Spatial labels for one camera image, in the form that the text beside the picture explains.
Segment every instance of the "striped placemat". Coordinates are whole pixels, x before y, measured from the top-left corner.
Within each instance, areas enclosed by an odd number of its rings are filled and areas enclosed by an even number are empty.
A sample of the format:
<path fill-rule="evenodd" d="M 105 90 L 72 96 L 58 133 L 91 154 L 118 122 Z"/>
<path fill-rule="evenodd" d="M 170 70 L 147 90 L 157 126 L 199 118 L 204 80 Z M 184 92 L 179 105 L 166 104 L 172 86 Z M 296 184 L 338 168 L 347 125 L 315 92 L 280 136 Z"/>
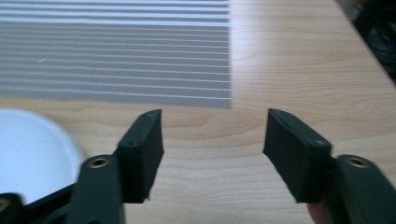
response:
<path fill-rule="evenodd" d="M 0 2 L 0 94 L 231 107 L 229 1 Z"/>

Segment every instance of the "white plate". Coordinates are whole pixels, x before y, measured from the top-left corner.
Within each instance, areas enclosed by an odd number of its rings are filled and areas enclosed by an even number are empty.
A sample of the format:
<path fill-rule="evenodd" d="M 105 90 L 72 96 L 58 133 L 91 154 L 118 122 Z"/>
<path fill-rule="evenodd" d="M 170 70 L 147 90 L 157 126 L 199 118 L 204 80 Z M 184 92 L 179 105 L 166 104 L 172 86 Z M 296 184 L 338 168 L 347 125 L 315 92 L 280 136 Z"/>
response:
<path fill-rule="evenodd" d="M 0 193 L 32 203 L 76 182 L 83 157 L 63 129 L 36 113 L 0 110 Z"/>

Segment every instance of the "wooden table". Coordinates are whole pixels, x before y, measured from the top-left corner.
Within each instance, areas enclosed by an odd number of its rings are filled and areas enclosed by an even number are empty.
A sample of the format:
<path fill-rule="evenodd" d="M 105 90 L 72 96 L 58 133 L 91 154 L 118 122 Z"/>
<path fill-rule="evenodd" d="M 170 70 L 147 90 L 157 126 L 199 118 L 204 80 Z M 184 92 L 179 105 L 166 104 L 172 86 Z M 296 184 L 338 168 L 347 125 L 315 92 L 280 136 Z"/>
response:
<path fill-rule="evenodd" d="M 332 0 L 232 1 L 233 109 L 0 98 L 59 122 L 87 156 L 111 153 L 141 113 L 163 109 L 151 201 L 128 223 L 309 223 L 262 154 L 267 109 L 287 110 L 377 163 L 396 184 L 396 92 Z"/>

